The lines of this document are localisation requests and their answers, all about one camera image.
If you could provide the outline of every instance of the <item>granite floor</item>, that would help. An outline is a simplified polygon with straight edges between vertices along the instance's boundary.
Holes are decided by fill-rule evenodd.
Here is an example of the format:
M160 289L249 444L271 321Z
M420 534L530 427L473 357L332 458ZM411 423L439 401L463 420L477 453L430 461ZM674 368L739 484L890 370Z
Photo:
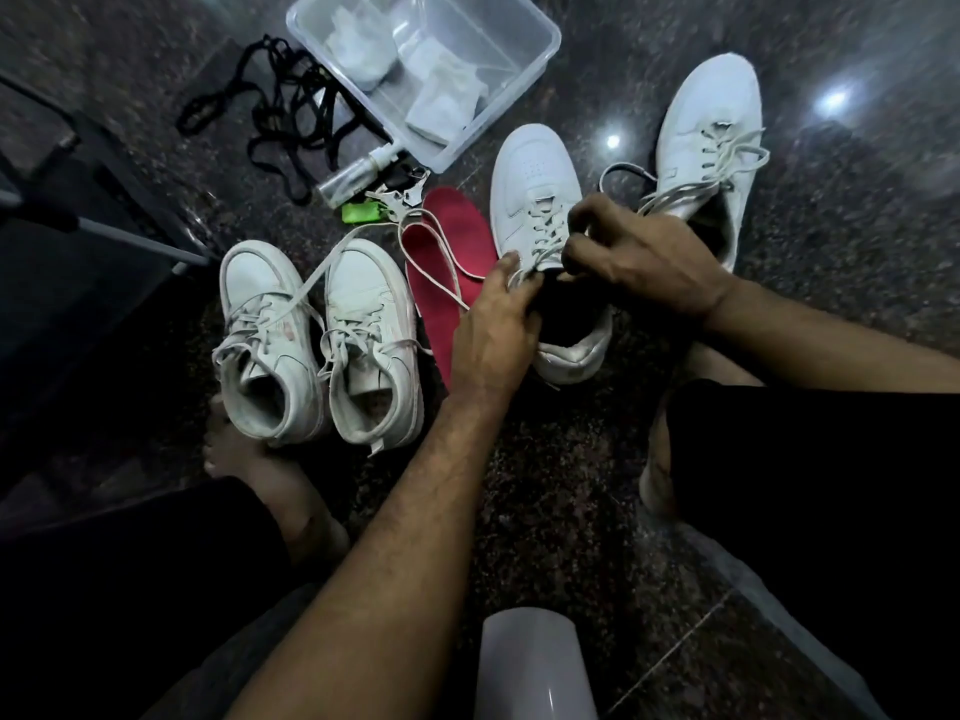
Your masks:
M159 190L198 208L225 240L272 242L307 273L346 228L318 203L291 205L279 180L250 166L245 107L197 138L173 126L191 96L226 82L243 45L282 32L292 1L2 0L0 65L100 118ZM772 153L751 194L738 273L960 355L960 0L534 1L562 30L557 57L435 183L486 210L498 148L530 122L567 143L584 190L613 161L650 164L686 74L735 51L759 74ZM19 101L3 108L0 146L29 169L63 132ZM369 143L353 138L343 160ZM634 180L613 188L626 205L644 193ZM397 254L389 237L380 242ZM23 465L28 479L0 518L72 514L199 479L222 327L215 288L212 276L165 287L89 360L46 416L49 455ZM615 328L595 379L559 393L524 386L510 412L442 711L471 712L482 619L536 605L576 623L602 716L857 716L701 552L640 506L646 434L677 354L626 313ZM117 350L122 359L105 358ZM429 420L444 391L435 368L420 366ZM369 459L329 438L296 456L355 537L413 449ZM331 473L334 464L346 469ZM288 596L151 713L222 715L316 591Z

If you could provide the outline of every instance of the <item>white plastic cylinder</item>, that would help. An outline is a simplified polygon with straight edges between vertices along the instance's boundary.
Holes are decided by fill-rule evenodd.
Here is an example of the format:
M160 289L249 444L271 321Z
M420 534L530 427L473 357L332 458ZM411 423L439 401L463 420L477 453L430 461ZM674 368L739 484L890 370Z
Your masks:
M577 629L567 617L524 606L487 617L474 720L596 720Z

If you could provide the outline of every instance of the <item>person's left hand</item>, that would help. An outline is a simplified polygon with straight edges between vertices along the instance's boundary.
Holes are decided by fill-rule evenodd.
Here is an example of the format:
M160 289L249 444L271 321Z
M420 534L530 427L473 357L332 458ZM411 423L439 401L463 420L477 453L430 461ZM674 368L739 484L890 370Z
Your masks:
M537 272L508 290L520 261L515 252L500 258L473 307L461 316L453 334L451 397L505 408L533 363L542 322L539 313L527 314L527 307L544 285L544 275Z

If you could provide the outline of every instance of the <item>white sneaker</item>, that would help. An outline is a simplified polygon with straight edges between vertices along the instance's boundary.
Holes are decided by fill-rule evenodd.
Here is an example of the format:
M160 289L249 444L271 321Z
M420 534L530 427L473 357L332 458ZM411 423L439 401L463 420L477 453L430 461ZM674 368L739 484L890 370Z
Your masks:
M341 437L370 454L414 441L424 426L413 296L381 247L350 240L326 274L330 412Z
M220 265L226 338L213 364L223 407L238 430L272 447L306 442L330 427L310 347L311 309L287 308L303 284L287 256L264 241L234 245ZM289 312L276 319L282 309Z
M520 270L511 285L534 271L564 268L567 216L582 198L567 147L551 128L528 123L510 133L493 166L489 219L497 255L520 254ZM540 343L534 369L551 384L586 381L600 370L613 332L613 309L607 306L580 342Z
M704 225L719 230L717 259L732 272L754 175L770 160L760 146L762 132L754 67L732 52L703 61L667 109L656 143L656 192L640 214L663 212L689 221L699 213ZM719 206L706 208L714 197Z

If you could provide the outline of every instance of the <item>black pants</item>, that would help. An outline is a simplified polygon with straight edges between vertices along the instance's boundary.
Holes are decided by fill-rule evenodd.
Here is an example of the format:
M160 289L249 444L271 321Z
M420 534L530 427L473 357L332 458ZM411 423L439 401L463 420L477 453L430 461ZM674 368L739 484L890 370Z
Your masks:
M667 410L681 515L894 717L930 696L927 643L951 615L955 560L938 557L957 406L695 382ZM292 569L270 513L225 479L5 540L0 577L5 707L136 717L273 605Z

